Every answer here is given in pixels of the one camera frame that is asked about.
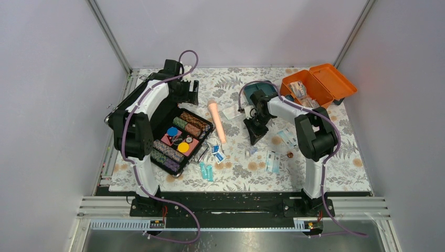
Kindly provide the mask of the small blue clear ampoule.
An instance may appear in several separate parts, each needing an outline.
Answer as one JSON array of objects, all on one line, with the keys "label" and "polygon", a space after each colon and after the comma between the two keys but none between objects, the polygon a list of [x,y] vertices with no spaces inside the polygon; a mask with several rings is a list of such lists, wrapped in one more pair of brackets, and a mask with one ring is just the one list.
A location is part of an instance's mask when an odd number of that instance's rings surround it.
[{"label": "small blue clear ampoule", "polygon": [[258,149],[255,146],[251,146],[249,149],[246,149],[245,156],[247,158],[249,158],[252,155],[254,155],[257,151],[258,151]]}]

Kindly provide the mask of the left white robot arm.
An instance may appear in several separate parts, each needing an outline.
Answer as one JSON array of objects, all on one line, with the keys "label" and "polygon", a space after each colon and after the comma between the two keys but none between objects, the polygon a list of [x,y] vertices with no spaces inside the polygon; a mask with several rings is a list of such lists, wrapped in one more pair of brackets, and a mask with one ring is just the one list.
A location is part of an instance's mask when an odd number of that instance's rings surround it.
[{"label": "left white robot arm", "polygon": [[133,170],[134,191],[147,197],[142,207],[151,216],[163,208],[162,200],[155,197],[159,184],[151,163],[153,130],[179,103],[198,105],[198,84],[189,79],[193,70],[179,60],[167,59],[163,69],[149,75],[104,120],[113,131],[115,149],[121,153],[117,163]]}]

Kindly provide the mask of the blue white medicine packet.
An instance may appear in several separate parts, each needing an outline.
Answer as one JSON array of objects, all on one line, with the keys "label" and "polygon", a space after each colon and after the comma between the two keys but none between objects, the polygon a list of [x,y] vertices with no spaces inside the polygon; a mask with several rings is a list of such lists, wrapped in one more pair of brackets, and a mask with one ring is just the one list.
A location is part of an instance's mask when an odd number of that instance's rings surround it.
[{"label": "blue white medicine packet", "polygon": [[277,135],[283,140],[283,142],[291,149],[298,147],[296,136],[289,129],[283,129],[277,133]]}]

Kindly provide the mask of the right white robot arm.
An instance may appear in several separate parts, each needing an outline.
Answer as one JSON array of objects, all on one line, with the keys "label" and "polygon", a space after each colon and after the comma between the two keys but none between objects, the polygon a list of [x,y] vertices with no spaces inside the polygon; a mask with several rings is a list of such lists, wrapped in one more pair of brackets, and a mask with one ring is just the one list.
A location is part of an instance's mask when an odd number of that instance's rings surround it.
[{"label": "right white robot arm", "polygon": [[310,109],[294,103],[277,93],[266,95],[262,90],[250,96],[256,112],[244,119],[251,145],[255,145],[268,132],[271,119],[281,118],[294,125],[299,151],[306,159],[306,175],[302,192],[301,209],[305,215],[314,216],[326,201],[324,191],[325,163],[338,145],[337,130],[328,118],[326,109]]}]

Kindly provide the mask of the clear gauze packet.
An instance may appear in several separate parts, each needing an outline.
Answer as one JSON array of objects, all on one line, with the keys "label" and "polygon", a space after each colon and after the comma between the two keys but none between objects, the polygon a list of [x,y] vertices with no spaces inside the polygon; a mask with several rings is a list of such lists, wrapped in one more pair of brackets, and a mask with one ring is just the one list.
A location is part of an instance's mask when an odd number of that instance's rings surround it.
[{"label": "clear gauze packet", "polygon": [[227,120],[232,120],[237,116],[240,116],[244,113],[243,110],[239,110],[239,107],[237,104],[234,104],[230,107],[227,107],[222,110],[223,115],[226,117]]}]

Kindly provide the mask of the colourful plaster box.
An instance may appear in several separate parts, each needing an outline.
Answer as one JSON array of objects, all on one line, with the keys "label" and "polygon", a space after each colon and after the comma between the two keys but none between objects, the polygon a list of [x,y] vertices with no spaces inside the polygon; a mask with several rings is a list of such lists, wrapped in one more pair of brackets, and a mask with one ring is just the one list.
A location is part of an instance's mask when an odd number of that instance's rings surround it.
[{"label": "colourful plaster box", "polygon": [[298,99],[307,97],[307,89],[302,81],[294,81],[289,84],[292,92]]}]

